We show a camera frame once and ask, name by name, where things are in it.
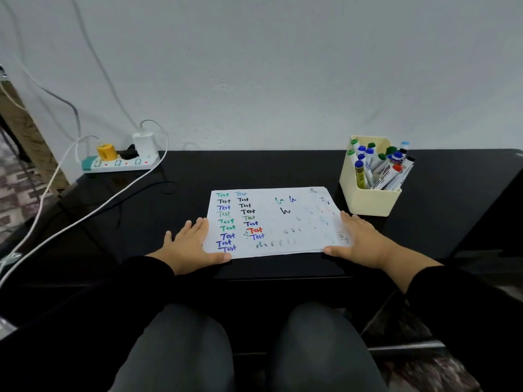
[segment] white paper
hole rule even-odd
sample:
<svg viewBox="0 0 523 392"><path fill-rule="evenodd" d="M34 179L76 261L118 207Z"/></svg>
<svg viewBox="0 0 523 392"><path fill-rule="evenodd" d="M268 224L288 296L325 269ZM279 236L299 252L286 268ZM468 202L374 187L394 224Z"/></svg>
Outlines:
<svg viewBox="0 0 523 392"><path fill-rule="evenodd" d="M325 187L212 191L207 218L204 250L235 259L352 245Z"/></svg>

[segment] table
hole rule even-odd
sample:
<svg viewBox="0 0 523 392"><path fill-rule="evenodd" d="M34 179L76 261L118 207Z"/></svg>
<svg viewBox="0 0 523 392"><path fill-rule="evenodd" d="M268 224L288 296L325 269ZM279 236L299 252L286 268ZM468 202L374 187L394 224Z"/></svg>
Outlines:
<svg viewBox="0 0 523 392"><path fill-rule="evenodd" d="M507 213L506 209L512 207L504 198L515 200L518 189L514 186L523 181L520 151L409 153L416 157L416 165L390 216L365 217L367 220L396 242L440 260L461 249L504 249L499 245L509 245L502 229L489 228L492 218L501 216L493 216L488 210L494 207L496 212ZM344 156L344 151L170 151L149 176L24 262L0 291L0 313L8 313L19 322L27 320L99 280L126 257L158 249L166 230L177 231L187 219L206 215L211 190L325 186L336 205L348 210L338 184ZM45 212L22 252L86 215L141 174L131 171L82 176ZM322 299L333 296L333 292L346 292L347 281L355 293L361 293L367 281L377 277L386 286L376 293L376 301L382 302L391 286L377 273L322 253L303 253L233 260L210 270L207 277L238 282L228 294L239 301L242 298L235 296L238 286L254 297L259 291L255 286L262 286L264 281L263 294L258 295L265 296L260 300L289 295L289 286ZM311 281L315 283L312 293ZM303 294L292 301L303 299ZM27 309L43 296L44 303ZM26 313L20 314L20 307Z"/></svg>

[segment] pen holder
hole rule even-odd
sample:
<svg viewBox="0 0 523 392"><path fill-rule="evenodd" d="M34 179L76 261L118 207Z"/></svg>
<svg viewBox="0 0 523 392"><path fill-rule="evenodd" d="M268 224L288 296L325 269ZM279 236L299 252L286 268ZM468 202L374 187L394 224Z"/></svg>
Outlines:
<svg viewBox="0 0 523 392"><path fill-rule="evenodd" d="M370 142L376 143L378 153L385 152L391 145L388 138L375 136L351 136L351 139L358 139L360 144L368 145ZM349 143L347 151L352 149ZM347 206L352 214L367 216L388 216L397 198L401 194L399 191L384 190L362 190L356 183L356 171L350 157L345 153L342 175L339 177L339 184L342 186L343 196L347 201Z"/></svg>

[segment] thigh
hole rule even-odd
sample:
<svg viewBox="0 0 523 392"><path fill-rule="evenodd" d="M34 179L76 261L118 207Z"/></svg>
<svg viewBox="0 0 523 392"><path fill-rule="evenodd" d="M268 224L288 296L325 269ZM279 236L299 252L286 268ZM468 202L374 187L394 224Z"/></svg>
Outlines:
<svg viewBox="0 0 523 392"><path fill-rule="evenodd" d="M138 338L111 391L233 391L232 351L214 319L167 305Z"/></svg>
<svg viewBox="0 0 523 392"><path fill-rule="evenodd" d="M352 324L319 303L295 308L271 353L270 391L387 391Z"/></svg>

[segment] yellow marker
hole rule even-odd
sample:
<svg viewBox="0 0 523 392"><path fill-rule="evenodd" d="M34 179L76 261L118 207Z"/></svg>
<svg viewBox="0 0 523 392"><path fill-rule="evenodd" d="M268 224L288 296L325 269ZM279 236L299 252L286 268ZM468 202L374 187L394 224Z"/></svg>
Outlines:
<svg viewBox="0 0 523 392"><path fill-rule="evenodd" d="M112 144L102 144L96 150L98 150L98 155L100 155L102 161L114 161L118 158L118 154Z"/></svg>
<svg viewBox="0 0 523 392"><path fill-rule="evenodd" d="M354 167L356 169L356 183L358 184L358 188L365 189L365 168L363 166L363 161L357 160L354 164Z"/></svg>

